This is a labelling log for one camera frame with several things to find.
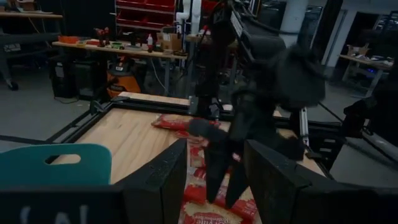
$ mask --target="table leg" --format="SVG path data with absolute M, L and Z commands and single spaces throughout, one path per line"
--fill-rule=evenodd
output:
M 380 78 L 383 76 L 384 70 L 379 69 L 377 71 L 376 77 L 373 78 L 373 81 L 371 83 L 371 86 L 369 87 L 368 92 L 366 93 L 366 97 L 370 97 L 373 94 L 373 90 L 377 86 L 377 83 L 379 83 Z
M 353 65 L 353 61 L 350 60 L 349 64 L 348 64 L 348 67 L 347 67 L 347 69 L 346 69 L 346 71 L 344 73 L 343 79 L 342 79 L 343 82 L 347 81 L 347 79 L 349 77 L 349 70 L 350 70 L 352 65 Z
M 195 52 L 195 44 L 196 43 L 194 43 L 194 42 L 190 42 L 190 45 L 189 45 L 189 58 L 188 58 L 189 67 L 188 67 L 188 75 L 187 75 L 187 79 L 186 79 L 187 89 L 185 90 L 185 97 L 186 98 L 189 97 L 189 93 L 190 93 L 190 90 L 191 90 L 191 80 L 192 80 L 192 75 L 193 75 L 193 64 L 195 63 L 194 62 L 195 59 L 193 58 L 193 54 Z
M 231 74 L 229 74 L 229 88 L 228 88 L 229 94 L 232 94 L 232 89 L 235 84 L 237 66 L 238 66 L 238 59 L 236 58 L 236 55 L 234 55 L 234 62 L 232 64 Z
M 166 68 L 164 75 L 164 95 L 167 96 L 169 94 L 169 85 L 170 85 L 170 59 L 166 60 Z

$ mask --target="chair backrest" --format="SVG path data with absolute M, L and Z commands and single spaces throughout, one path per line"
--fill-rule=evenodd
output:
M 50 156 L 78 155 L 75 164 L 47 164 Z M 27 146 L 0 153 L 0 187 L 107 185 L 112 155 L 97 144 Z

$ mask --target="concrete floor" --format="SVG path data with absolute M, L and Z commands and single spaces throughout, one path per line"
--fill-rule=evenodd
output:
M 10 91 L 3 82 L 0 82 L 0 135 L 45 140 L 88 109 L 87 101 L 65 105 L 54 100 L 51 82 L 46 70 L 14 69 L 13 78 L 20 86 L 19 91 Z M 326 85 L 326 98 L 323 103 L 344 119 L 343 109 L 358 100 L 351 98 L 350 94 L 351 92 L 348 90 Z M 283 116 L 289 115 L 285 111 L 281 111 L 281 113 Z M 308 119 L 338 121 L 320 106 L 308 109 Z M 0 152 L 19 146 L 22 146 L 22 144 L 0 141 Z M 379 172 L 374 170 L 358 169 L 362 174 L 373 174 L 374 177 L 366 181 L 363 181 L 363 177 L 361 177 L 361 180 L 355 180 L 359 177 L 356 174 L 345 175 L 347 163 L 350 166 L 360 166 L 361 164 L 361 161 L 356 161 L 356 154 L 347 155 L 342 159 L 342 161 L 345 161 L 344 166 L 334 167 L 334 171 L 332 169 L 332 174 L 335 177 L 340 178 L 343 175 L 341 179 L 345 182 L 366 185 L 385 181 L 379 180 Z M 397 177 L 395 172 L 392 172 L 388 182 L 391 182 L 392 177 Z

